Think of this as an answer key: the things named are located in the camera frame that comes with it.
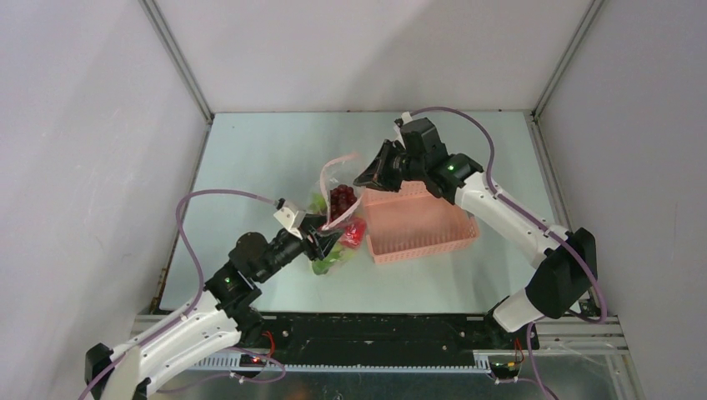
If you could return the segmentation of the green leafy lettuce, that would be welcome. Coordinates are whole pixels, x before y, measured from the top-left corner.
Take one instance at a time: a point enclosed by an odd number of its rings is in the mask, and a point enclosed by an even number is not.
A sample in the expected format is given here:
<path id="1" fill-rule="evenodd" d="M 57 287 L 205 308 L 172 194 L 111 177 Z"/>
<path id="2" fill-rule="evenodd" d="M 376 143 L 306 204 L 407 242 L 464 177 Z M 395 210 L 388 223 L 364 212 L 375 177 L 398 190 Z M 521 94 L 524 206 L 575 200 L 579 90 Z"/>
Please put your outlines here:
<path id="1" fill-rule="evenodd" d="M 308 210 L 314 214 L 327 216 L 328 207 L 321 193 L 314 192 L 312 194 Z M 343 266 L 353 257 L 356 247 L 352 244 L 347 229 L 348 227 L 344 229 L 343 234 L 324 260 L 315 259 L 310 263 L 315 275 L 326 275 L 333 269 Z"/>

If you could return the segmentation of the dark purple grape bunch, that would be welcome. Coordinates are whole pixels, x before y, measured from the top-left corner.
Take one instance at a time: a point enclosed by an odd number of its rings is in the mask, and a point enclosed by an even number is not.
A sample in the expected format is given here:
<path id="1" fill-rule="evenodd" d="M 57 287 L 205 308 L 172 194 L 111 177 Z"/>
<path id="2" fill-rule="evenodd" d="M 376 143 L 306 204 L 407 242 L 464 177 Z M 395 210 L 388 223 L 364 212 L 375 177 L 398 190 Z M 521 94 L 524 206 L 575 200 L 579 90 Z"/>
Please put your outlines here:
<path id="1" fill-rule="evenodd" d="M 329 200 L 330 217 L 332 220 L 336 220 L 342 217 L 358 201 L 358 197 L 353 187 L 339 184 L 329 192 Z"/>

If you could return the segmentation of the clear zip top bag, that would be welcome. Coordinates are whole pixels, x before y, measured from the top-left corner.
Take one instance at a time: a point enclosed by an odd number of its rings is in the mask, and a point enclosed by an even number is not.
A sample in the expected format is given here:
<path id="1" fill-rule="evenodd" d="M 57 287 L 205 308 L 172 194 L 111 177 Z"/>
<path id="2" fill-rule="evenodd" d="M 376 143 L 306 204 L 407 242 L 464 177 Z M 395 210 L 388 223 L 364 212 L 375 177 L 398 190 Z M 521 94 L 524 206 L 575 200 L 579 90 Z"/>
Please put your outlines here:
<path id="1" fill-rule="evenodd" d="M 354 186 L 354 179 L 364 171 L 364 163 L 362 158 L 357 153 L 350 153 L 332 159 L 324 164 L 322 170 L 320 171 L 317 183 L 313 186 L 311 191 L 309 203 L 313 193 L 321 193 L 324 196 L 326 205 L 328 207 L 327 212 L 327 222 L 323 226 L 324 230 L 330 230 L 335 228 L 343 229 L 343 225 L 351 217 L 360 217 L 364 219 L 363 212 L 361 210 L 364 189 L 362 187 Z M 339 184 L 348 185 L 354 188 L 355 194 L 358 197 L 358 201 L 343 214 L 342 217 L 332 220 L 329 213 L 330 200 L 329 192 L 337 187 Z"/>

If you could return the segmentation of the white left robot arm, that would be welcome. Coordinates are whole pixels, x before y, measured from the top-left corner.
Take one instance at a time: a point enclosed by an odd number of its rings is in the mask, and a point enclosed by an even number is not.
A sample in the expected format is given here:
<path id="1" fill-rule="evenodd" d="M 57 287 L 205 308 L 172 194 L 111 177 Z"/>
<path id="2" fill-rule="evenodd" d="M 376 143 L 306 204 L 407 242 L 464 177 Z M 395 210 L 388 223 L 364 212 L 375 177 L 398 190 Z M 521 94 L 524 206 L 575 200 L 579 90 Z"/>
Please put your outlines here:
<path id="1" fill-rule="evenodd" d="M 146 399 L 168 380 L 225 348 L 253 347 L 263 336 L 263 316 L 253 307 L 259 284 L 301 255 L 326 258 L 343 234 L 323 215 L 297 217 L 271 240 L 259 232 L 241 236 L 228 261 L 194 299 L 161 322 L 116 347 L 99 343 L 86 353 L 82 399 Z"/>

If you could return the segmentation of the red bell pepper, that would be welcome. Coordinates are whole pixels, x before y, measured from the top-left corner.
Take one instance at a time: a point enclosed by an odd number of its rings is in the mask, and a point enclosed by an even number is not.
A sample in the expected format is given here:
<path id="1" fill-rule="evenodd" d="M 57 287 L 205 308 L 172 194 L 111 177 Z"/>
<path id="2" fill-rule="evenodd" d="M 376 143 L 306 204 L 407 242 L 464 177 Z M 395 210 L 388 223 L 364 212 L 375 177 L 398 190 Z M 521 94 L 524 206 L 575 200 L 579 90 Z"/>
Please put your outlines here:
<path id="1" fill-rule="evenodd" d="M 367 223 L 361 217 L 351 217 L 343 225 L 343 234 L 339 243 L 350 249 L 358 249 L 364 241 L 367 230 Z"/>

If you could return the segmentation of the pink perforated plastic basket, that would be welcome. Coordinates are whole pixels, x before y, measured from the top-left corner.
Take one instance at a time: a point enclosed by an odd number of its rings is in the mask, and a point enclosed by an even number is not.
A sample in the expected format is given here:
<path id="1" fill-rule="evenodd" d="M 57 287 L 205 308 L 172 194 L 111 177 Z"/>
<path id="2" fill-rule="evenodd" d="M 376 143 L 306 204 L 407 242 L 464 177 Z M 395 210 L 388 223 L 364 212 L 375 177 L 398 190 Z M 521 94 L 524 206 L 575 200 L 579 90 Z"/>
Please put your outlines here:
<path id="1" fill-rule="evenodd" d="M 404 182 L 398 192 L 365 189 L 362 208 L 377 264 L 462 250 L 481 236 L 474 216 L 434 197 L 421 182 Z"/>

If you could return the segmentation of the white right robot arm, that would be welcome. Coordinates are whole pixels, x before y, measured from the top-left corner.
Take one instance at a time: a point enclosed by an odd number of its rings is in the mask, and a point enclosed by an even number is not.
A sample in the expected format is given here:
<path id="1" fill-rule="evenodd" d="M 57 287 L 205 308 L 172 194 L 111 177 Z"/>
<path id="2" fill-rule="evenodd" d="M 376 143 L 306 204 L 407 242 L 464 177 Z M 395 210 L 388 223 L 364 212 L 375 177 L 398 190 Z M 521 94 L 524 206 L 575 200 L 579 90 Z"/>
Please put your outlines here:
<path id="1" fill-rule="evenodd" d="M 596 284 L 591 232 L 570 231 L 524 209 L 491 178 L 490 168 L 448 152 L 428 118 L 400 118 L 396 123 L 398 137 L 384 140 L 354 185 L 398 192 L 404 182 L 421 182 L 434 197 L 473 214 L 514 243 L 534 268 L 524 288 L 489 311 L 484 335 L 490 345 L 506 348 L 529 323 L 562 317 Z"/>

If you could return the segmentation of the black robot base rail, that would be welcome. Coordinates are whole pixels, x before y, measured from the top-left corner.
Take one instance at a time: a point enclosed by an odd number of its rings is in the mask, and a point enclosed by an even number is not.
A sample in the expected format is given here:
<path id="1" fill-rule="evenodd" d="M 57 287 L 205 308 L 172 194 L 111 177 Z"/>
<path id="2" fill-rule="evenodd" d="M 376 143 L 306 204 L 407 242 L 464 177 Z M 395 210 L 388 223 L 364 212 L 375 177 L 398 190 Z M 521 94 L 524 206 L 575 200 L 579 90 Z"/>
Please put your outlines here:
<path id="1" fill-rule="evenodd" d="M 274 312 L 265 315 L 254 345 L 235 347 L 256 354 L 248 367 L 270 356 L 288 369 L 474 368 L 482 351 L 539 349 L 536 329 L 506 333 L 488 322 L 459 313 Z"/>

